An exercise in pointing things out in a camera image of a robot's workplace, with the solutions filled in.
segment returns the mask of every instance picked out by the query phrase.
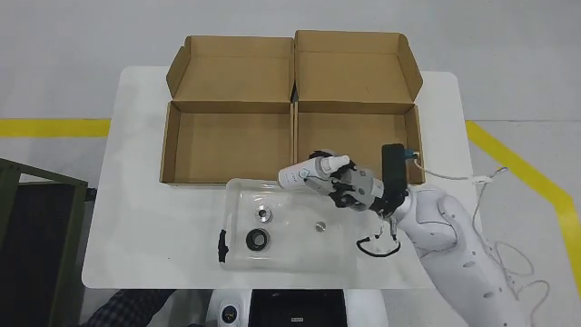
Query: plaid sleeve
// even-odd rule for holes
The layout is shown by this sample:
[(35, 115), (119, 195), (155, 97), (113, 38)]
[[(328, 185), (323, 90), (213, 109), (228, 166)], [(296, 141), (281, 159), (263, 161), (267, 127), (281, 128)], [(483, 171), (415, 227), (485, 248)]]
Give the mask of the plaid sleeve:
[(175, 289), (121, 289), (83, 326), (147, 326), (173, 292)]

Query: open cardboard box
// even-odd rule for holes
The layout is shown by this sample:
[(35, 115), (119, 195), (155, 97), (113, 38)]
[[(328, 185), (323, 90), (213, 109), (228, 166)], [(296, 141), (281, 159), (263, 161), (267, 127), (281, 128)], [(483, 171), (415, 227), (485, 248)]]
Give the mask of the open cardboard box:
[(274, 180), (292, 164), (292, 38), (190, 36), (166, 80), (161, 182)]
[[(331, 149), (380, 178), (383, 144), (421, 152), (414, 100), (422, 78), (404, 35), (297, 31), (295, 69), (298, 162)], [(409, 167), (408, 180), (424, 183), (424, 173)]]

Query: black rubber ring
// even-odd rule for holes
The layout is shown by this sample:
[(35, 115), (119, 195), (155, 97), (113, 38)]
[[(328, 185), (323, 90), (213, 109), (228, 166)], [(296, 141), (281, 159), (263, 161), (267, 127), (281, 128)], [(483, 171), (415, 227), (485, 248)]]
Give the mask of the black rubber ring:
[[(257, 236), (262, 236), (264, 243), (257, 244), (254, 242)], [(253, 229), (246, 235), (246, 246), (253, 252), (259, 252), (264, 250), (264, 248), (269, 244), (271, 238), (269, 233), (264, 229)]]

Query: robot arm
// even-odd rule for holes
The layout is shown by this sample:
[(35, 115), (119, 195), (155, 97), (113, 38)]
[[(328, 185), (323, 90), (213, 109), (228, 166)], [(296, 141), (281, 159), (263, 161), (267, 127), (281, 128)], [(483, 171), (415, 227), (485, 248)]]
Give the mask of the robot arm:
[(350, 162), (329, 179), (306, 178), (304, 183), (330, 196), (337, 207), (371, 210), (394, 220), (413, 242), (436, 289), (470, 327), (527, 326), (500, 266), (485, 250), (489, 246), (481, 242), (462, 204), (437, 187), (408, 186), (403, 145), (384, 145), (382, 158), (383, 182)]
[(470, 327), (527, 326), (500, 266), (456, 198), (436, 187), (412, 187), (393, 217), (438, 292)]

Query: clear plastic tray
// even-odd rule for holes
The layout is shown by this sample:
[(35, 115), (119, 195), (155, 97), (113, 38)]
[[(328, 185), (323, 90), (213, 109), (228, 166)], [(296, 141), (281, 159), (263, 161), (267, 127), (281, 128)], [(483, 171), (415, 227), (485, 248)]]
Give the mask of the clear plastic tray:
[[(329, 197), (305, 188), (281, 189), (276, 182), (233, 179), (226, 184), (223, 230), (229, 251), (222, 268), (271, 270), (287, 273), (341, 273), (354, 263), (353, 238), (346, 219), (351, 210), (340, 210)], [(271, 220), (261, 223), (257, 208), (271, 210)], [(325, 230), (317, 230), (324, 223)], [(252, 229), (270, 236), (259, 252), (246, 244)]]

